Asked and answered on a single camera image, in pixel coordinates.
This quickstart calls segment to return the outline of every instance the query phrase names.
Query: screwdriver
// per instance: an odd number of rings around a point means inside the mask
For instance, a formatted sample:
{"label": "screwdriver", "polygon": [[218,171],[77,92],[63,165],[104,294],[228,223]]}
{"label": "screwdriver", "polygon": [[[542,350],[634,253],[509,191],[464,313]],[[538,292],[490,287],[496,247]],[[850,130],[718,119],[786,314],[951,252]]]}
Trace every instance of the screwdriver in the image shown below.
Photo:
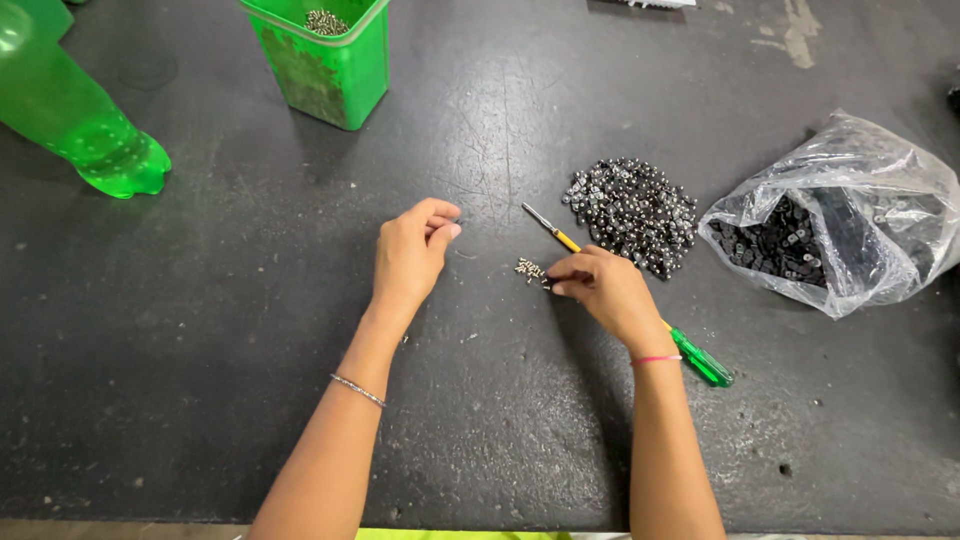
{"label": "screwdriver", "polygon": [[[573,240],[571,240],[566,234],[561,232],[560,229],[557,229],[553,226],[552,223],[547,221],[543,216],[537,213],[536,210],[530,207],[526,203],[521,204],[523,209],[530,212],[531,215],[537,218],[538,221],[550,232],[560,240],[564,246],[567,247],[573,253],[580,253],[580,246],[578,246]],[[673,328],[666,323],[666,321],[660,320],[663,325],[666,327],[667,331],[670,332],[670,337],[673,338],[673,342],[677,345],[677,349],[680,350],[680,353],[686,358],[690,364],[696,368],[697,372],[700,373],[700,376],[703,377],[710,385],[720,386],[726,388],[733,384],[733,375],[727,368],[716,361],[716,359],[710,355],[707,351],[704,351],[700,347],[697,347],[693,344],[692,341],[686,334],[678,328]]]}

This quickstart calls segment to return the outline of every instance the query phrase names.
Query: clear plastic bag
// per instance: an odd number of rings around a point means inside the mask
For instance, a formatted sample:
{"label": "clear plastic bag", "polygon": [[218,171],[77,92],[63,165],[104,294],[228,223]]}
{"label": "clear plastic bag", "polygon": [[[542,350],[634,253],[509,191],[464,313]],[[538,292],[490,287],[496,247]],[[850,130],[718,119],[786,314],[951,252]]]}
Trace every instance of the clear plastic bag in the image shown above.
{"label": "clear plastic bag", "polygon": [[[766,221],[780,197],[810,212],[827,288],[731,263],[713,220]],[[839,319],[909,298],[960,261],[960,184],[942,161],[838,110],[806,144],[717,201],[698,232],[735,272]]]}

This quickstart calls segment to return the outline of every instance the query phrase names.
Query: black table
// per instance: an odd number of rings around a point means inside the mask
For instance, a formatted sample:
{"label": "black table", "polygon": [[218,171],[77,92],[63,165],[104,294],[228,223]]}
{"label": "black table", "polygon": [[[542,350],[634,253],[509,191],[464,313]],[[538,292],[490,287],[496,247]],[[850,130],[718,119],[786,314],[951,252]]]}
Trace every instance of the black table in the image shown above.
{"label": "black table", "polygon": [[[568,175],[637,156],[702,210],[839,107],[960,168],[957,2],[809,0],[819,28],[801,0],[703,4],[397,0],[393,87],[355,133],[285,106],[229,0],[76,9],[64,46],[175,168],[114,200],[0,130],[0,516],[251,520],[369,300],[379,224],[432,195],[464,233],[397,352],[364,524],[626,527],[629,367],[514,275],[565,254],[519,203],[586,242]],[[839,322],[705,243],[649,282],[738,377],[687,373],[730,531],[960,534],[952,273]]]}

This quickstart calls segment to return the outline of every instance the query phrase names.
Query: green screwdriver handle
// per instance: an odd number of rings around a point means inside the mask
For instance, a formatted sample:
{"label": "green screwdriver handle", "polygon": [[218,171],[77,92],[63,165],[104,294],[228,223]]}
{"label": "green screwdriver handle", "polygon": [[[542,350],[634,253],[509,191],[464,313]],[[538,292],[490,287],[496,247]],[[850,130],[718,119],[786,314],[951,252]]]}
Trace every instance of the green screwdriver handle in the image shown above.
{"label": "green screwdriver handle", "polygon": [[733,384],[733,375],[727,371],[727,368],[716,361],[710,353],[694,345],[680,329],[671,328],[670,337],[677,344],[680,353],[711,385],[726,388]]}

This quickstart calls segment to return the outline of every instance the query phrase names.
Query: cut plastic bottle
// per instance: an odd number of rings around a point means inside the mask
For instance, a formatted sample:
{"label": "cut plastic bottle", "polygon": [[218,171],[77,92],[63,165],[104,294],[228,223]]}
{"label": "cut plastic bottle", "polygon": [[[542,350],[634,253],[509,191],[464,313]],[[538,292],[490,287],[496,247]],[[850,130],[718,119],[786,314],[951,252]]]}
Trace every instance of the cut plastic bottle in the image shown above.
{"label": "cut plastic bottle", "polygon": [[156,195],[170,159],[60,48],[71,18],[60,0],[0,0],[0,122],[108,195]]}

